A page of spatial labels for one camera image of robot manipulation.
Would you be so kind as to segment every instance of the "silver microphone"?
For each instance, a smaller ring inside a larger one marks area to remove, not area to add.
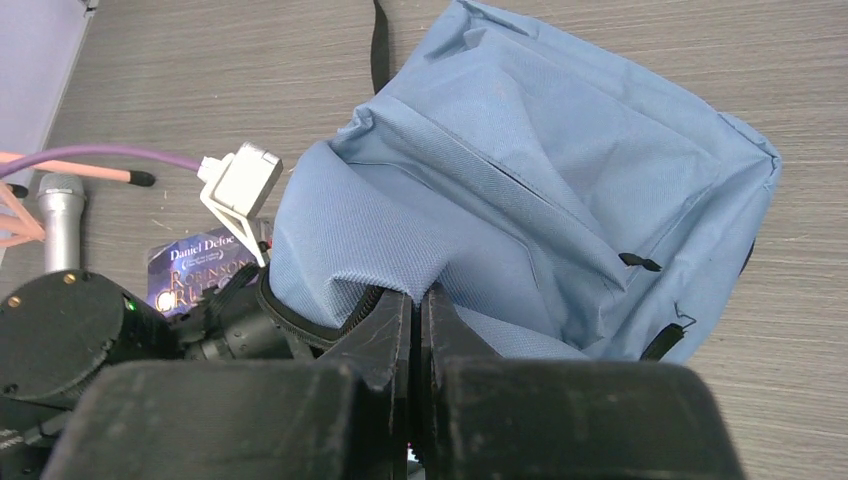
[[[85,207],[82,180],[76,175],[48,173],[38,188],[44,217],[46,273],[80,268],[80,222]]]

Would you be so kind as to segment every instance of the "light blue backpack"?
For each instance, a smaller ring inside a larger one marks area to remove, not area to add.
[[[440,282],[505,357],[683,362],[780,171],[762,135],[683,88],[459,0],[300,158],[270,289],[319,337],[344,334],[373,286],[418,302]]]

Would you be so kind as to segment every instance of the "white plastic connector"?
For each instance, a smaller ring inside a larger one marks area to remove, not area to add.
[[[200,201],[247,247],[260,267],[268,259],[259,248],[254,220],[282,173],[280,158],[252,143],[221,160],[205,157],[197,170],[197,177],[206,183]]]

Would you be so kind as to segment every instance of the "wood grain surface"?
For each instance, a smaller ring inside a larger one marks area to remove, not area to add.
[[[778,147],[784,175],[757,251],[690,366],[714,389],[751,478],[848,478],[848,2],[491,3],[641,63]],[[385,0],[395,63],[446,5]],[[251,140],[292,168],[369,98],[372,22],[368,0],[103,0],[50,143],[200,157]],[[215,220],[188,171],[91,162],[159,178],[151,189],[86,184],[86,265],[143,295],[147,250]],[[0,293],[41,269],[40,245],[11,250]]]

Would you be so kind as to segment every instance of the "book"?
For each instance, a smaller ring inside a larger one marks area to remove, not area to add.
[[[258,222],[259,240],[270,243],[270,226]],[[150,250],[147,257],[147,303],[165,316],[187,312],[207,288],[221,288],[253,254],[220,227]]]

